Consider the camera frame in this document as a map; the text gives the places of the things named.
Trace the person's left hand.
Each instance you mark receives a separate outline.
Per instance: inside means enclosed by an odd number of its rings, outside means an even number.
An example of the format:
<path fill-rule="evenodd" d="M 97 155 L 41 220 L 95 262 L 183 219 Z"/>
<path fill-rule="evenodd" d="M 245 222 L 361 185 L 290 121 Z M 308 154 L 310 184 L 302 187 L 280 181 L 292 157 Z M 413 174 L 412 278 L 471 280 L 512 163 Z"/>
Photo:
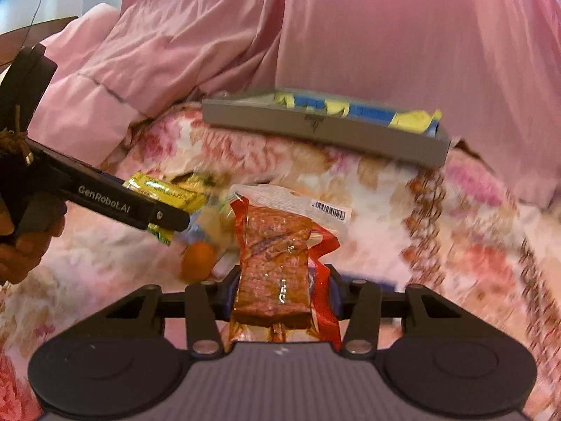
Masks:
<path fill-rule="evenodd" d="M 14 244 L 1 244 L 1 284 L 23 281 L 40 264 L 51 240 L 62 235 L 67 207 L 64 201 L 57 202 L 64 205 L 64 212 L 46 231 L 22 234 Z"/>

